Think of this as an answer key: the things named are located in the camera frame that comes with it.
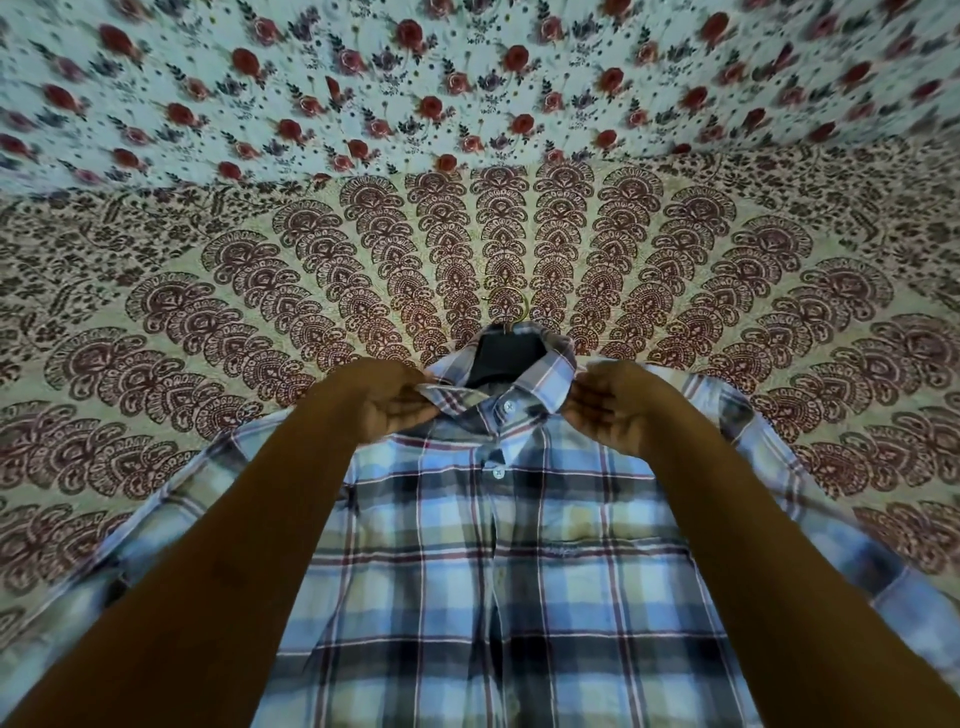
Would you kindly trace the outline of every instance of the fabric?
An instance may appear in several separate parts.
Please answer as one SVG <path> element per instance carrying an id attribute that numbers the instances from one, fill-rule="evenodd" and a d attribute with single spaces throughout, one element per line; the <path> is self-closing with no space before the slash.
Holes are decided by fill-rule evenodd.
<path id="1" fill-rule="evenodd" d="M 956 130 L 952 0 L 5 0 L 0 190 Z"/>
<path id="2" fill-rule="evenodd" d="M 0 198 L 0 646 L 222 429 L 526 304 L 582 354 L 734 384 L 960 598 L 958 151 Z"/>
<path id="3" fill-rule="evenodd" d="M 757 724 L 662 489 L 645 462 L 564 421 L 574 348 L 549 333 L 544 345 L 497 397 L 462 386 L 475 341 L 442 359 L 430 368 L 438 384 L 421 386 L 438 418 L 356 451 L 254 725 Z M 949 602 L 825 506 L 729 384 L 650 369 L 719 426 L 804 534 L 960 689 Z M 230 486 L 288 412 L 218 439 L 81 565 L 5 652 L 4 709 Z"/>

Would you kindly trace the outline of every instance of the plaid shirt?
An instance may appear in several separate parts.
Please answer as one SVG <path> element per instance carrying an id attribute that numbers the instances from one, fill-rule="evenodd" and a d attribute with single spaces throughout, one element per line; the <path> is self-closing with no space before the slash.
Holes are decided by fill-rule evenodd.
<path id="1" fill-rule="evenodd" d="M 475 342 L 446 357 L 431 367 L 441 384 L 423 389 L 441 416 L 356 451 L 254 725 L 759 724 L 663 490 L 645 462 L 557 414 L 576 360 L 566 339 L 543 340 L 547 355 L 498 396 L 461 386 Z M 648 368 L 718 424 L 814 545 L 960 686 L 949 602 L 828 504 L 736 390 Z M 221 437 L 54 590 L 2 655 L 0 718 L 286 415 Z"/>

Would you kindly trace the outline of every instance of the paisley pattern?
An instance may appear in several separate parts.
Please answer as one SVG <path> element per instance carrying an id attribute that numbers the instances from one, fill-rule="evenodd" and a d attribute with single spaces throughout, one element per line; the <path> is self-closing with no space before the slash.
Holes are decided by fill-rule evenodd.
<path id="1" fill-rule="evenodd" d="M 953 0 L 7 0 L 0 190 L 466 183 L 492 165 L 927 136 L 960 122 L 958 35 Z M 558 327 L 572 261 L 545 246 L 527 275 Z M 649 282 L 634 303 L 666 305 Z M 438 315 L 406 314 L 420 334 Z M 420 335 L 417 360 L 439 346 Z"/>
<path id="2" fill-rule="evenodd" d="M 958 169 L 887 141 L 2 199 L 0 643 L 222 430 L 524 313 L 733 383 L 960 597 Z"/>

